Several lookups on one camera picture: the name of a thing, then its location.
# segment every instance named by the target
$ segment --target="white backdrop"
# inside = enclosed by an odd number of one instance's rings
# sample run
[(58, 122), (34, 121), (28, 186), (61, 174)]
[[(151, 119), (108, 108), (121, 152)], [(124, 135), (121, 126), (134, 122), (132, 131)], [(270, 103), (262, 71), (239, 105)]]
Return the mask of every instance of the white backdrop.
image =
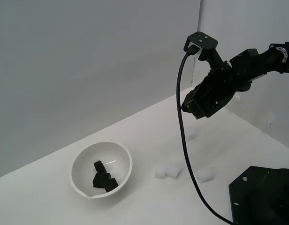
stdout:
[[(271, 43), (289, 41), (289, 0), (203, 0), (199, 29), (219, 41), (223, 60), (247, 48), (262, 53)], [(206, 62), (196, 63), (193, 80), (208, 71)], [(289, 147), (289, 74), (268, 73), (240, 96), (228, 109)]]
[(173, 95), (199, 6), (0, 0), (0, 176)]

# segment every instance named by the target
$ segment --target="white foam piece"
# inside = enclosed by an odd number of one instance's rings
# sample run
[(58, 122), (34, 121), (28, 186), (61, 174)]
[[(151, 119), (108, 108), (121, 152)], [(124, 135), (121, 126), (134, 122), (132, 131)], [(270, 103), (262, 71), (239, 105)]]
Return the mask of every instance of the white foam piece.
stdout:
[(155, 168), (155, 177), (159, 179), (164, 179), (165, 171), (166, 171), (166, 166), (164, 164), (157, 165)]
[(168, 164), (166, 164), (165, 174), (168, 177), (176, 179), (181, 170), (182, 170), (181, 166), (179, 166), (175, 163), (168, 163)]
[(272, 114), (271, 116), (270, 116), (270, 118), (268, 119), (268, 121), (267, 121), (267, 127), (270, 127), (271, 125), (272, 125), (272, 123), (274, 123), (275, 122), (275, 117), (274, 117), (274, 115)]
[(240, 97), (239, 97), (238, 94), (235, 94), (235, 95), (234, 95), (234, 98), (235, 98), (235, 100), (236, 100), (237, 102), (240, 102)]
[(190, 141), (192, 139), (194, 139), (195, 137), (197, 137), (197, 131), (194, 127), (191, 127), (191, 126), (187, 126), (185, 129), (184, 129), (184, 132), (185, 132), (185, 139), (186, 141)]
[(198, 181), (203, 184), (214, 179), (214, 170), (211, 167), (201, 169), (197, 172)]

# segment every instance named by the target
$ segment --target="white table surface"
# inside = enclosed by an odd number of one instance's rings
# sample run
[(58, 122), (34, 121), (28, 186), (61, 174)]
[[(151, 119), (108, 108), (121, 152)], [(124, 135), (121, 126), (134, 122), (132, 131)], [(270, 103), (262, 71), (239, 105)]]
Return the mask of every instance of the white table surface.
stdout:
[[(215, 180), (200, 184), (203, 195), (231, 219), (228, 185), (250, 165), (289, 168), (289, 149), (251, 124), (220, 110), (208, 119), (183, 114), (198, 136), (187, 142), (194, 172), (206, 166)], [(175, 96), (0, 178), (0, 225), (219, 225), (200, 201), (183, 157)], [(68, 175), (76, 155), (103, 140), (125, 145), (133, 158), (123, 190), (87, 200), (71, 187)], [(156, 164), (183, 166), (174, 180), (154, 178)]]

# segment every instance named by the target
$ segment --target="black cable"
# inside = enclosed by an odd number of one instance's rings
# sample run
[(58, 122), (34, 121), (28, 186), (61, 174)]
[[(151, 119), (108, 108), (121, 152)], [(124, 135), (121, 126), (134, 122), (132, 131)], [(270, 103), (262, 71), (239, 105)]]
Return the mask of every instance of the black cable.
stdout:
[(187, 153), (187, 148), (186, 148), (186, 141), (185, 141), (185, 133), (184, 133), (184, 125), (183, 125), (183, 119), (182, 119), (182, 113), (181, 113), (181, 103), (180, 103), (180, 83), (181, 83), (181, 76), (182, 76), (182, 71), (183, 71), (183, 67), (184, 67), (184, 64), (187, 60), (187, 58), (190, 56), (189, 53), (186, 53), (182, 62), (181, 62), (181, 65), (180, 65), (180, 68), (179, 68), (179, 73), (178, 73), (178, 78), (177, 78), (177, 88), (176, 88), (176, 97), (177, 97), (177, 110), (178, 110), (178, 118), (179, 118), (179, 125), (180, 125), (180, 131), (181, 131), (181, 139), (182, 139), (182, 146), (183, 146), (183, 152), (184, 152), (184, 156), (185, 156), (185, 161), (186, 161), (186, 165), (187, 165), (187, 168), (188, 168), (188, 171), (190, 173), (190, 177), (191, 177), (191, 180), (196, 188), (196, 191), (200, 197), (200, 199), (202, 200), (203, 204), (209, 209), (209, 211), (211, 211), (212, 214), (214, 214), (217, 218), (221, 219), (222, 221), (226, 222), (227, 224), (230, 224), (230, 225), (236, 225), (235, 223), (227, 220), (226, 218), (222, 217), (221, 215), (219, 215), (217, 212), (215, 212), (211, 207), (210, 205), (206, 202), (205, 198), (203, 197), (201, 191), (200, 191), (200, 188), (197, 184), (197, 181), (196, 181), (196, 178), (192, 172), (192, 169), (191, 169), (191, 165), (190, 165), (190, 159), (188, 157), (188, 153)]

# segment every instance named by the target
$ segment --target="black robotic arm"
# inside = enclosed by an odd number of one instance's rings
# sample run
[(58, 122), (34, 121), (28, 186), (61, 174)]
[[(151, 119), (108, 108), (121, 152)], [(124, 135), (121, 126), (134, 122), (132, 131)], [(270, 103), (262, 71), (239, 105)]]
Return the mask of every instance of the black robotic arm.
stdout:
[(224, 107), (237, 91), (247, 91), (253, 80), (271, 71), (289, 73), (289, 42), (271, 44), (259, 54), (256, 49), (247, 49), (223, 62), (216, 51), (218, 41), (203, 32), (188, 36), (184, 51), (207, 61), (210, 72), (187, 96), (181, 106), (184, 112), (196, 119), (210, 117)]

